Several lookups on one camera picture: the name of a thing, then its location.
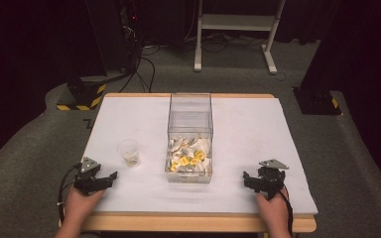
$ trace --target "cable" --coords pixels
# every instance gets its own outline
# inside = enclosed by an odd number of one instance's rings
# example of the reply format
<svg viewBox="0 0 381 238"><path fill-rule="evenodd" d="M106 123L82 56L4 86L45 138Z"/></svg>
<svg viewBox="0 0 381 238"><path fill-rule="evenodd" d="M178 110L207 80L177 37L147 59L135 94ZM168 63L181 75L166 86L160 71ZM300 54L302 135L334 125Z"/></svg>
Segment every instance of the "cable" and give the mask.
<svg viewBox="0 0 381 238"><path fill-rule="evenodd" d="M141 58L141 59L146 60L153 67L153 75L151 76L150 87L148 88L149 92L151 93L153 88L154 75L156 74L156 68L154 67L154 64L149 59L146 59L146 58Z"/></svg>
<svg viewBox="0 0 381 238"><path fill-rule="evenodd" d="M190 30L188 31L188 34L185 36L185 40L191 34L191 29L193 28L193 21L194 21L194 15L195 15L195 13L196 13L196 0L193 0L193 13L192 13L192 16L191 16Z"/></svg>
<svg viewBox="0 0 381 238"><path fill-rule="evenodd" d="M75 169L78 170L80 168L80 166L81 166L81 162L78 162L74 166L72 166L64 174L63 179L61 181L60 190L59 190L59 194L58 194L58 203L57 203L57 206L58 206L58 209L59 209L61 223L64 223L64 198L63 198L63 191L66 188L66 186L64 186L64 182L66 181L66 178L70 174L70 172L72 172Z"/></svg>
<svg viewBox="0 0 381 238"><path fill-rule="evenodd" d="M283 193L278 190L278 192L280 193L280 195L283 197L284 201L286 202L286 205L287 205L287 211L289 212L289 219L287 221L287 227L289 229L289 233L290 235L293 234L293 207L292 207L292 204L290 204L289 200L290 200L290 194L289 194L289 191L287 190L287 187L284 185L284 188L286 189L286 192L287 192L287 195L289 196L289 198L287 199Z"/></svg>
<svg viewBox="0 0 381 238"><path fill-rule="evenodd" d="M159 52L160 49L161 49L161 46L160 46L160 45L144 47L144 49L149 49L149 48L154 48L154 47L157 47L157 49L156 49L154 52L152 52L152 53L148 53L148 54L142 54L142 56L150 56L150 55L154 55L155 53Z"/></svg>
<svg viewBox="0 0 381 238"><path fill-rule="evenodd" d="M147 87L148 90L150 90L150 87L147 85L147 83L144 81L144 78L142 78L141 74L139 74L139 72L137 71L137 75L139 77L139 80L141 82L141 85L142 85L142 89L144 90L145 92L145 88Z"/></svg>
<svg viewBox="0 0 381 238"><path fill-rule="evenodd" d="M64 191L67 187L69 187L69 186L72 185L72 184L73 184L73 181L70 182L70 183L68 183L68 184L66 184L66 185L62 188L62 191Z"/></svg>
<svg viewBox="0 0 381 238"><path fill-rule="evenodd" d="M97 231L82 231L80 234L81 235L94 235L97 237L101 237L101 234Z"/></svg>
<svg viewBox="0 0 381 238"><path fill-rule="evenodd" d="M228 44L231 47L253 47L253 46L262 45L265 41L267 41L267 39L256 39L256 38L252 38L250 40L246 39L246 40L249 41L249 43L233 43L228 41Z"/></svg>
<svg viewBox="0 0 381 238"><path fill-rule="evenodd" d="M131 81L132 77L135 75L135 73L137 72L137 67L134 65L133 66L133 73L131 73L131 76L128 78L128 80L126 81L125 85L123 85L122 88L120 88L119 92L122 92L123 89L125 89L125 87L129 84L129 82Z"/></svg>
<svg viewBox="0 0 381 238"><path fill-rule="evenodd" d="M224 51L228 47L228 41L227 39L224 38L224 36L220 35L220 38L218 37L213 37L213 38L207 38L212 44L224 44L224 46L217 50L217 51L211 51L208 50L207 48L201 47L204 51L209 52L209 53L219 53Z"/></svg>

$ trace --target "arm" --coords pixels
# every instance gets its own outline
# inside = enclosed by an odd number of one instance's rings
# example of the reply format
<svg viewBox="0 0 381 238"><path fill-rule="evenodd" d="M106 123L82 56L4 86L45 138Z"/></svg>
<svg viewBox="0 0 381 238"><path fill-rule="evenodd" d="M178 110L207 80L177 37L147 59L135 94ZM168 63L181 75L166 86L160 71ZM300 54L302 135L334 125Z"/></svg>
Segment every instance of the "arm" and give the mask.
<svg viewBox="0 0 381 238"><path fill-rule="evenodd" d="M287 191L281 190L283 195L288 198ZM277 192L273 198L267 200L261 193L256 194L259 207L259 214L266 222L272 238L291 238L288 229L289 213L284 198Z"/></svg>
<svg viewBox="0 0 381 238"><path fill-rule="evenodd" d="M82 223L91 214L103 193L104 190L100 190L93 195L85 196L72 187L64 207L64 222L55 238L79 237Z"/></svg>

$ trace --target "clear plastic box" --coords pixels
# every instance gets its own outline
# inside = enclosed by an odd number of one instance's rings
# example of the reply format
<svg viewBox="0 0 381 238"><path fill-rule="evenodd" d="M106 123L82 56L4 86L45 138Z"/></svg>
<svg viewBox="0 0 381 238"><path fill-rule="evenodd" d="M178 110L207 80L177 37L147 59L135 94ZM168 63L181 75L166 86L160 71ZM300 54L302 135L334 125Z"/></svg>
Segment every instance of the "clear plastic box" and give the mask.
<svg viewBox="0 0 381 238"><path fill-rule="evenodd" d="M169 182L210 182L212 136L211 95L172 93L165 167Z"/></svg>

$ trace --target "metal stand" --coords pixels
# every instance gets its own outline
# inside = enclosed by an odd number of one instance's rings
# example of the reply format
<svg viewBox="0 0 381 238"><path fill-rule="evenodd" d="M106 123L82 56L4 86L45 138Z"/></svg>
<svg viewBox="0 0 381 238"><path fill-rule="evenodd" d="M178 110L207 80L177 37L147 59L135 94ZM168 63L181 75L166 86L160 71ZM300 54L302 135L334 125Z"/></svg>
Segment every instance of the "metal stand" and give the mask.
<svg viewBox="0 0 381 238"><path fill-rule="evenodd" d="M271 56L271 47L280 23L281 13L283 12L286 0L280 0L275 16L243 16L243 15L220 15L202 14L202 0L199 0L197 18L196 49L194 55L194 70L202 70L202 51L200 47L202 29L215 30L237 30L237 31L259 31L270 32L268 43L262 45L262 53L265 56L271 74L277 73L274 61Z"/></svg>

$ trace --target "small plastic cup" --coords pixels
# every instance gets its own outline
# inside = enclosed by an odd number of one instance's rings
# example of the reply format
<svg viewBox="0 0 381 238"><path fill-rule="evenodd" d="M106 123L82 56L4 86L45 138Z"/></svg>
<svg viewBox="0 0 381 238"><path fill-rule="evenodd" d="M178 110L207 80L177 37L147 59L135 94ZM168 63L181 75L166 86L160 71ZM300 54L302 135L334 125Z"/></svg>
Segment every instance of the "small plastic cup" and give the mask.
<svg viewBox="0 0 381 238"><path fill-rule="evenodd" d="M137 167L140 163L138 142L133 139L122 141L117 147L117 152L130 168Z"/></svg>

